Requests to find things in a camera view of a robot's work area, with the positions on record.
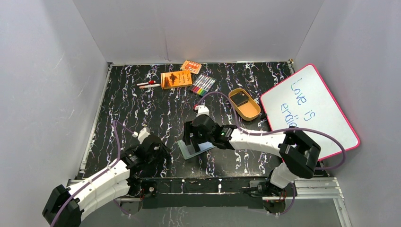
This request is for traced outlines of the green card holder wallet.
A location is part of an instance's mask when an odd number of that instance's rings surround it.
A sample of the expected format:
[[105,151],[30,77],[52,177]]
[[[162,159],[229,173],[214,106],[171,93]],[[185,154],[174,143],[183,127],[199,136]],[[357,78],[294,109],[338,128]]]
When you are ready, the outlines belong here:
[[204,143],[199,144],[198,145],[199,150],[196,150],[193,145],[188,145],[188,146],[185,145],[183,140],[179,140],[177,142],[177,144],[178,144],[181,154],[185,160],[188,160],[188,159],[195,157],[203,152],[206,152],[206,151],[209,151],[209,150],[215,148],[215,146],[210,142],[204,142]]

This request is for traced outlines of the black credit cards stack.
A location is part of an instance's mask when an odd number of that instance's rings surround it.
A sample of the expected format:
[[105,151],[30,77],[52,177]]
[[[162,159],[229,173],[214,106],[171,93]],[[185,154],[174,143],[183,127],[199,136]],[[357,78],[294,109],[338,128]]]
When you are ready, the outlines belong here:
[[231,96],[233,103],[240,107],[241,105],[247,103],[249,101],[248,95],[244,91],[240,91],[235,95]]

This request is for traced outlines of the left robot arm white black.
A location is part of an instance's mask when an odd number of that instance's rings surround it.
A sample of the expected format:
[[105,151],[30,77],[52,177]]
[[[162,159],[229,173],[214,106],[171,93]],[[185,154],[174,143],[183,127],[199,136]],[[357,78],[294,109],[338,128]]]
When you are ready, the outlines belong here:
[[68,187],[56,186],[42,211],[52,227],[78,227],[96,209],[121,196],[142,196],[145,186],[139,175],[152,164],[164,163],[170,149],[153,134],[120,154],[91,177]]

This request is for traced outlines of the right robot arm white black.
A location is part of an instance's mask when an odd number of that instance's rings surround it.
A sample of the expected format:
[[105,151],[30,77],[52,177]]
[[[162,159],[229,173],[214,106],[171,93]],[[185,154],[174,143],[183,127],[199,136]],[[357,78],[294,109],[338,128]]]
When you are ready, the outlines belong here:
[[267,192],[273,196],[280,195],[294,180],[312,178],[321,151],[300,128],[276,133],[246,131],[235,125],[220,126],[206,114],[184,123],[183,142],[195,151],[200,150],[200,144],[209,142],[219,149],[250,149],[280,157],[283,162],[272,170],[266,183]]

